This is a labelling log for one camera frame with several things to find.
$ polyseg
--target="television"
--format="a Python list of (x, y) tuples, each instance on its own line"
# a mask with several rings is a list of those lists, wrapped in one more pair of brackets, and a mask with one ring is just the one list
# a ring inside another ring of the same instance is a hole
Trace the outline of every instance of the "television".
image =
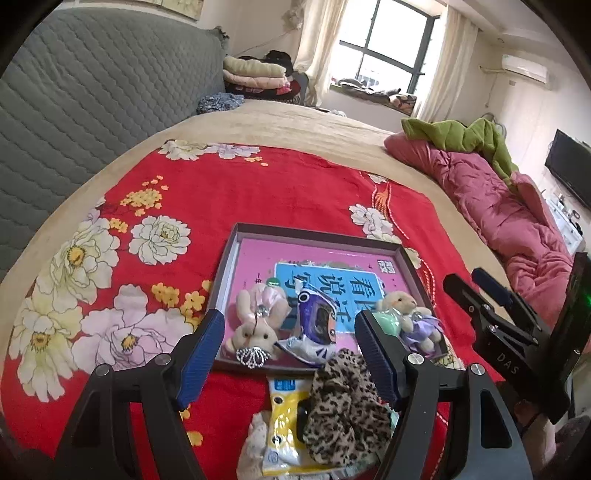
[(587, 208), (591, 208), (591, 147), (556, 131), (546, 167)]

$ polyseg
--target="green blanket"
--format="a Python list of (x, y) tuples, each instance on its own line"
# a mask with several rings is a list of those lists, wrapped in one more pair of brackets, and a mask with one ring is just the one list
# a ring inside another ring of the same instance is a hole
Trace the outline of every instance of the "green blanket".
[(430, 124), (416, 118), (403, 118), (401, 123), (409, 140), (427, 140), (447, 152), (480, 154), (499, 178), (509, 188), (513, 187), (511, 174), (519, 169), (511, 161), (505, 139), (489, 120), (479, 118), (469, 127), (455, 120)]

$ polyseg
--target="window frame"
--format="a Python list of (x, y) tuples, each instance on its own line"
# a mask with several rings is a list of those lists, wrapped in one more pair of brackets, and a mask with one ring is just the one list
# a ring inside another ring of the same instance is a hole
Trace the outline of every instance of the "window frame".
[(431, 35), (433, 33), (433, 26), (435, 25), (435, 20), (438, 19), (440, 16), (439, 15), (431, 16), (431, 15), (423, 12), (422, 10), (418, 9), (414, 5), (409, 5), (408, 3), (404, 2), (403, 0), (384, 0), (384, 1), (392, 1), (392, 2), (402, 4), (405, 7), (410, 8), (411, 10), (414, 10), (415, 12), (420, 13), (421, 15), (423, 15), (427, 18), (427, 22), (425, 23), (425, 30), (423, 31), (423, 37), (421, 38), (421, 43), (418, 48), (417, 57), (414, 61), (414, 65), (412, 67), (409, 65), (406, 65), (405, 63), (401, 63), (398, 60), (394, 60), (390, 57), (387, 57), (386, 55), (378, 53), (375, 50), (370, 50), (370, 48), (369, 48), (369, 41), (371, 40), (371, 35), (374, 31), (375, 20), (378, 17), (378, 10), (379, 10), (379, 6), (380, 6), (380, 3), (382, 2), (382, 0), (378, 0), (375, 4), (374, 15), (372, 16), (372, 19), (371, 19), (371, 24), (369, 26), (369, 32), (368, 32), (368, 36), (365, 40), (365, 45), (363, 47), (360, 47), (359, 45), (355, 45), (354, 43), (349, 43), (345, 40), (339, 40), (339, 45), (342, 45), (347, 48), (351, 48), (356, 51), (360, 51), (363, 54), (363, 55), (361, 55), (361, 60), (359, 61), (359, 67), (357, 68), (357, 73), (355, 74), (355, 79), (359, 76), (359, 74), (361, 72), (361, 65), (363, 65), (363, 59), (365, 58), (366, 55), (368, 55), (370, 57), (373, 57), (378, 60), (382, 60), (386, 63), (389, 63), (390, 65), (394, 65), (395, 67), (398, 67), (401, 70), (405, 70), (406, 72), (409, 72), (412, 76), (411, 76), (410, 83), (408, 84), (408, 89), (407, 89), (406, 93), (412, 95), (417, 88), (417, 83), (418, 83), (419, 77), (421, 75), (425, 75), (423, 72), (421, 72), (421, 69), (423, 68), (423, 64), (425, 62), (425, 56), (427, 55), (427, 49), (429, 47), (429, 42), (431, 41)]

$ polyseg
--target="blue gripper pad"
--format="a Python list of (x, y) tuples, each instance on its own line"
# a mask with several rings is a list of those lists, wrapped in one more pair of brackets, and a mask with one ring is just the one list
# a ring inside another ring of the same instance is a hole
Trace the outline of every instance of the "blue gripper pad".
[(355, 338), (368, 364), (378, 395), (393, 406), (398, 400), (396, 373), (390, 367), (377, 338), (361, 313), (355, 317)]
[(513, 303), (511, 292), (498, 283), (486, 270), (483, 268), (475, 268), (472, 270), (472, 281), (488, 293), (489, 296), (501, 307), (511, 307), (511, 304)]
[(195, 344), (189, 360), (185, 363), (181, 372), (180, 389), (177, 401), (183, 409), (201, 393), (207, 374), (212, 368), (213, 361), (223, 341), (225, 321), (223, 315), (217, 310), (209, 310), (202, 323), (193, 335), (201, 334), (201, 328), (205, 328), (201, 338)]

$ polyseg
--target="gray quilted headboard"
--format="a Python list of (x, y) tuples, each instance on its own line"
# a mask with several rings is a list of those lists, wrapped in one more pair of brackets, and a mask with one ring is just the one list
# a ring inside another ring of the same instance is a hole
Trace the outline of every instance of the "gray quilted headboard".
[(144, 12), (51, 13), (0, 79), (0, 280), (59, 204), (224, 91), (215, 31)]

